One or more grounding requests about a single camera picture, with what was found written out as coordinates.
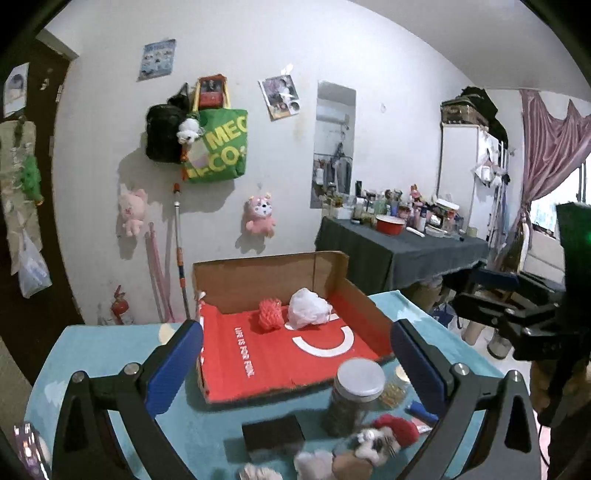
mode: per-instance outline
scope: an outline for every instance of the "fire extinguisher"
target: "fire extinguisher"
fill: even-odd
[[[115,290],[115,301],[111,305],[111,311],[115,316],[117,325],[131,325],[134,322],[134,317],[129,311],[129,303],[125,299],[125,292],[121,291],[121,285]]]

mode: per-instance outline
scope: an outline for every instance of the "window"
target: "window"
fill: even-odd
[[[553,192],[531,203],[531,223],[554,232],[556,205],[568,202],[587,202],[587,184],[591,184],[591,155]]]

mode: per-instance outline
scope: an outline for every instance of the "pink pig plush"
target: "pink pig plush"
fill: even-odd
[[[250,220],[246,223],[246,230],[255,235],[265,235],[269,238],[275,235],[273,227],[275,220],[271,217],[271,194],[264,197],[250,197],[248,199],[248,215]]]
[[[119,206],[126,236],[139,234],[139,230],[144,224],[147,203],[148,195],[143,189],[119,195]]]

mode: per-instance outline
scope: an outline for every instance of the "floor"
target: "floor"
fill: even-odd
[[[7,438],[12,427],[22,422],[31,394],[31,384],[22,374],[0,338],[0,429]]]
[[[465,328],[468,324],[467,320],[461,319],[460,321],[463,321],[463,324],[462,324],[463,328],[462,329],[457,328],[455,321],[451,322],[451,324],[450,324],[450,330],[459,336],[462,335],[462,332],[465,330]],[[511,349],[511,351],[509,352],[509,355],[507,355],[507,357],[504,360],[498,360],[489,354],[488,350],[486,349],[486,346],[487,346],[488,342],[492,339],[492,336],[494,335],[494,333],[495,333],[495,331],[492,327],[486,327],[482,331],[482,333],[478,337],[478,340],[476,341],[476,343],[474,344],[474,346],[472,348],[474,348],[476,351],[478,351],[478,353],[480,353],[484,358],[486,358],[492,365],[494,365],[496,368],[498,368],[502,373],[506,374],[509,370],[517,370],[518,372],[520,372],[521,375],[523,375],[523,378],[525,380],[525,384],[528,385],[528,388],[529,388],[530,366],[531,366],[530,362],[519,362],[519,361],[515,360],[513,358],[513,349]],[[540,426],[536,421],[536,429],[539,429],[539,428],[540,428]],[[540,437],[540,450],[546,459],[548,459],[548,445],[549,444],[550,444],[550,429],[543,427],[542,434]],[[546,480],[548,468],[546,467],[546,465],[544,464],[542,459],[540,459],[540,465],[542,468],[542,480]]]

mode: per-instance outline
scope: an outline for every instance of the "cardboard box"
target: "cardboard box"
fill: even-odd
[[[342,252],[314,252],[194,264],[195,290],[206,293],[197,364],[206,401],[304,388],[332,380],[349,358],[390,357],[391,320],[346,279],[348,261]],[[258,330],[261,300],[281,300],[287,318],[291,296],[303,287],[326,299],[336,320],[300,330]]]

